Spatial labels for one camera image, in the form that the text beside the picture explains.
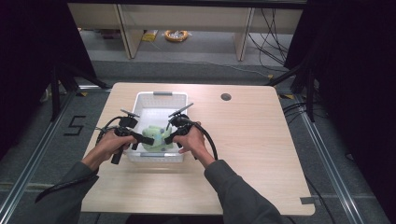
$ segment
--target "wooden table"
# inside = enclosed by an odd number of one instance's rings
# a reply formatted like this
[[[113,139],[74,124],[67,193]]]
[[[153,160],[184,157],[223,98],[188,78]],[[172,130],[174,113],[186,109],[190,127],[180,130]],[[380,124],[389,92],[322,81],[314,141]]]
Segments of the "wooden table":
[[[132,110],[140,91],[184,91],[188,115],[212,136],[219,158],[226,160],[250,186],[272,202],[282,215],[310,216],[313,204],[288,125],[272,87],[117,83],[97,123]],[[221,99],[223,93],[232,96]],[[92,135],[93,148],[98,131]],[[179,163],[137,163],[122,156],[119,165],[104,162],[99,180],[85,197],[84,212],[135,214],[222,214],[217,193],[206,181],[204,167],[187,153]]]

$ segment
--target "person's left hand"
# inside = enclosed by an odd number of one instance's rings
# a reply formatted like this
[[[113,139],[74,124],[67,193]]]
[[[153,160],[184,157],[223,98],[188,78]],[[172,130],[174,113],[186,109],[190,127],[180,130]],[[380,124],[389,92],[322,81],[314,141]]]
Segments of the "person's left hand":
[[[133,136],[119,137],[114,134],[113,130],[108,131],[81,162],[95,171],[102,162],[107,161],[113,154],[118,153],[120,147],[125,150],[131,143],[136,143],[136,139]]]

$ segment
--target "plastic container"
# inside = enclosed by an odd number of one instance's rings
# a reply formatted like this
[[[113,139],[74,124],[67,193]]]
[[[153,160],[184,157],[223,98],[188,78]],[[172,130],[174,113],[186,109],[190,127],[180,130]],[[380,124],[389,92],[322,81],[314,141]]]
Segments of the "plastic container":
[[[133,162],[183,162],[177,144],[166,145],[163,139],[176,130],[168,125],[169,115],[187,105],[185,92],[142,91],[136,96],[133,113],[139,115],[134,131],[154,138],[154,145],[139,144],[136,150],[125,152]]]

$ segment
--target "gray jacket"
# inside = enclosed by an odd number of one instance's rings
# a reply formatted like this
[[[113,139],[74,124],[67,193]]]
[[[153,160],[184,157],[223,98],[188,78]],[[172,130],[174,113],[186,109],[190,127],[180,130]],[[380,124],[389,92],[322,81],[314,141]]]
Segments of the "gray jacket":
[[[92,170],[82,162],[77,162],[59,184],[88,175],[92,175]],[[205,169],[205,177],[219,196],[224,223],[282,223],[277,209],[225,161],[210,164]],[[78,223],[81,202],[98,178],[96,175],[46,195],[26,211],[21,223]]]

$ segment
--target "hand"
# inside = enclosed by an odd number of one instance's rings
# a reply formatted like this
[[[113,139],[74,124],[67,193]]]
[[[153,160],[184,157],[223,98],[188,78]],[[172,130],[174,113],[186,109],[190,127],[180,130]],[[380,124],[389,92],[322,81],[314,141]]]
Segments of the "hand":
[[[110,130],[81,162],[95,171],[102,162],[107,161],[113,154],[118,153],[120,147],[125,150],[128,149],[131,143],[134,144],[136,142],[136,139],[131,135],[119,137],[114,134],[113,130]]]
[[[204,135],[195,126],[192,126],[189,133],[186,135],[176,135],[173,142],[180,143],[183,146],[183,148],[178,151],[179,153],[190,151],[205,168],[215,161],[206,149]]]

